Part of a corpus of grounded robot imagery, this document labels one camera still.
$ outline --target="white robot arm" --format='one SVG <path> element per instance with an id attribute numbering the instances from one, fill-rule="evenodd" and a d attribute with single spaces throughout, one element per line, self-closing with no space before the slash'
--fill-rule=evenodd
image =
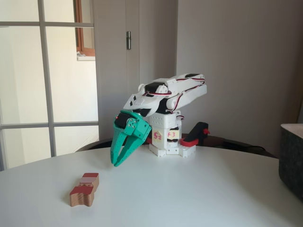
<path id="1" fill-rule="evenodd" d="M 169 79 L 156 79 L 141 84 L 139 92 L 131 95 L 124 109 L 140 113 L 144 117 L 156 112 L 165 114 L 179 109 L 207 93 L 202 74 L 184 74 Z"/>
<path id="2" fill-rule="evenodd" d="M 150 84 L 141 84 L 137 94 L 131 95 L 124 109 L 150 116 L 152 128 L 150 150 L 161 157 L 167 154 L 189 156 L 195 146 L 187 146 L 181 140 L 179 108 L 207 93 L 202 74 L 183 74 L 169 79 L 156 79 Z"/>

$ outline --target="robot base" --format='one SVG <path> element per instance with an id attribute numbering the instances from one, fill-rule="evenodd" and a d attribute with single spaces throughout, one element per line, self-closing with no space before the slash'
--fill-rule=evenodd
<path id="1" fill-rule="evenodd" d="M 152 151 L 156 156 L 162 157 L 164 155 L 180 155 L 182 157 L 188 157 L 196 150 L 196 146 L 184 147 L 178 144 L 175 148 L 169 148 L 168 150 L 159 149 L 154 145 L 150 144 L 150 151 Z"/>

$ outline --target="wood window frame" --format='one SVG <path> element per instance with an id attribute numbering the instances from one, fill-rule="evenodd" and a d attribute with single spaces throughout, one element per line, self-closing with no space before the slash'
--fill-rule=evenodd
<path id="1" fill-rule="evenodd" d="M 74 0 L 75 22 L 82 23 L 81 0 Z M 84 47 L 83 28 L 76 28 L 77 51 L 86 56 L 95 56 L 95 49 Z"/>

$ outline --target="door hinge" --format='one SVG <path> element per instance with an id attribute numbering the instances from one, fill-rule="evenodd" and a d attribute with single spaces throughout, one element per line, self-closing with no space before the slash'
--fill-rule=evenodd
<path id="1" fill-rule="evenodd" d="M 127 31 L 126 32 L 126 49 L 130 50 L 132 48 L 132 37 L 131 37 L 131 32 Z"/>

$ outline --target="table surface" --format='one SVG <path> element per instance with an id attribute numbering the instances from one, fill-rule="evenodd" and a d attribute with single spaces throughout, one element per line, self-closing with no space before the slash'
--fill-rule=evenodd
<path id="1" fill-rule="evenodd" d="M 84 173 L 99 173 L 91 207 L 69 206 Z M 113 167 L 109 148 L 0 172 L 3 227 L 301 227 L 303 203 L 281 182 L 278 160 L 197 147 L 188 158 L 142 146 Z"/>

